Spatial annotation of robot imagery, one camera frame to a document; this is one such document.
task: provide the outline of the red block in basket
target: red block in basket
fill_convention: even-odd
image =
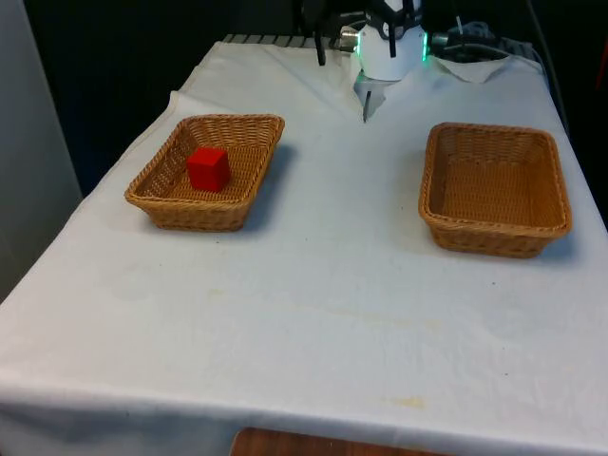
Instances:
[[[220,192],[230,180],[230,165],[225,150],[199,147],[186,162],[190,183],[197,190]]]

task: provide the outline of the wicker basket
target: wicker basket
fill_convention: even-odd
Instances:
[[[124,193],[161,228],[236,231],[256,198],[285,122],[272,115],[210,115],[181,121]],[[221,192],[196,190],[186,160],[202,146],[227,151],[232,172]]]
[[[535,257],[572,227],[555,141],[531,128],[435,126],[419,212],[441,247],[503,257]]]

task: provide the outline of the table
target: table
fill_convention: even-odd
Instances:
[[[230,456],[441,456],[409,449],[248,428],[239,432]]]
[[[217,44],[0,306],[0,452],[228,454],[273,428],[452,454],[608,452],[608,237],[543,77],[421,64],[366,124],[310,49]],[[244,229],[162,231],[123,191],[179,120],[272,112]],[[417,214],[444,121],[560,149],[574,230],[538,258],[435,246]]]

